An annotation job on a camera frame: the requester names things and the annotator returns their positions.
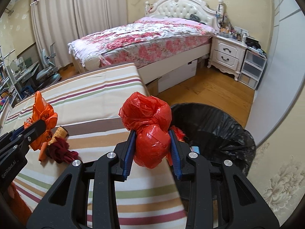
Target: white tufted headboard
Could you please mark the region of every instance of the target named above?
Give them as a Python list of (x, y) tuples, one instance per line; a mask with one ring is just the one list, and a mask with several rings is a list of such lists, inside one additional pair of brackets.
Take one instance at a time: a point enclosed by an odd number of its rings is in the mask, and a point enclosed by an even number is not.
[[(223, 4), (223, 0), (218, 0), (219, 4)], [(207, 25), (213, 27), (219, 32), (216, 20), (216, 11), (210, 9), (205, 1), (202, 0), (159, 0), (150, 6), (147, 1), (145, 3), (145, 15), (154, 17), (158, 15), (172, 16), (174, 18), (189, 18), (191, 14), (195, 14), (200, 20)]]

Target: cardboard box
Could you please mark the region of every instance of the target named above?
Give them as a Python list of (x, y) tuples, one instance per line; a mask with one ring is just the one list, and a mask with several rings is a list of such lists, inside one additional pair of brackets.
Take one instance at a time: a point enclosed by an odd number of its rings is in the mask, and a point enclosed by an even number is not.
[(147, 90), (148, 90), (149, 94), (152, 96), (157, 96), (159, 94), (158, 80), (159, 80), (159, 78), (146, 84)]
[(162, 76), (158, 82), (159, 93), (196, 75), (197, 59)]

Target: silver screw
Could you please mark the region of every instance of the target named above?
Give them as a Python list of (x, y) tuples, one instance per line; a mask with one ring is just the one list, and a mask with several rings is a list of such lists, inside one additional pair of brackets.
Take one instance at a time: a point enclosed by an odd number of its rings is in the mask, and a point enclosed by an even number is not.
[(79, 166), (80, 163), (81, 163), (80, 160), (74, 160), (74, 161), (72, 162), (72, 165), (73, 165), (73, 166)]
[(108, 158), (114, 158), (116, 156), (115, 152), (108, 152), (107, 157)]
[(189, 153), (189, 157), (190, 158), (196, 158), (196, 157), (198, 157), (198, 154), (196, 152), (192, 151), (192, 152)]
[(231, 160), (225, 160), (224, 161), (224, 164), (226, 165), (226, 166), (232, 166), (232, 161)]

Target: curtain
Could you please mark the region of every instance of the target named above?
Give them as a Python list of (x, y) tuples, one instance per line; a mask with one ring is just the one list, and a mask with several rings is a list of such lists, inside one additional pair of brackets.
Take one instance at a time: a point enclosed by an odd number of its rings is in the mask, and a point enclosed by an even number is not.
[(127, 24), (126, 0), (74, 0), (80, 37)]
[(55, 42), (56, 66), (71, 63), (67, 44), (79, 38), (74, 0), (40, 0), (31, 6), (31, 15), (39, 53), (45, 49), (50, 54), (50, 45)]

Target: floral bedspread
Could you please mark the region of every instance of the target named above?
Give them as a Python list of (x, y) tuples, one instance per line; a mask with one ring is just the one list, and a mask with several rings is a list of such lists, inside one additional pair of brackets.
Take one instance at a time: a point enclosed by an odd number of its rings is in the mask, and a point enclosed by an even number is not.
[(97, 55), (100, 66), (134, 62), (141, 68), (152, 62), (208, 42), (215, 30), (207, 25), (173, 22), (135, 23), (87, 35), (70, 44), (69, 53), (85, 67), (86, 58)]

